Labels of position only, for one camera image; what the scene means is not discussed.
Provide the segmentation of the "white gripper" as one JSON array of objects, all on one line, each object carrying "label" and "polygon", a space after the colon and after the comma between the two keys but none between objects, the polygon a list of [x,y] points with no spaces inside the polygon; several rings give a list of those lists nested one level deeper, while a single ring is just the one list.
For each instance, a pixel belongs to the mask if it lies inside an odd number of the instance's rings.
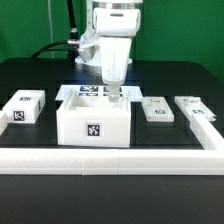
[{"label": "white gripper", "polygon": [[132,39],[126,37],[100,38],[102,79],[109,85],[110,102],[119,100],[119,85],[122,85],[126,78],[131,43]]}]

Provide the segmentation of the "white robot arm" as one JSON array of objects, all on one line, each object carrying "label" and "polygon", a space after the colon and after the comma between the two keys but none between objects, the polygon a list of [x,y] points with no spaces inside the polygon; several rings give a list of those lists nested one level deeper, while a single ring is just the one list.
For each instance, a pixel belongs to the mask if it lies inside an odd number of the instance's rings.
[{"label": "white robot arm", "polygon": [[141,24],[143,0],[86,0],[87,25],[81,35],[76,65],[100,73],[109,101],[117,102],[128,65],[132,39]]}]

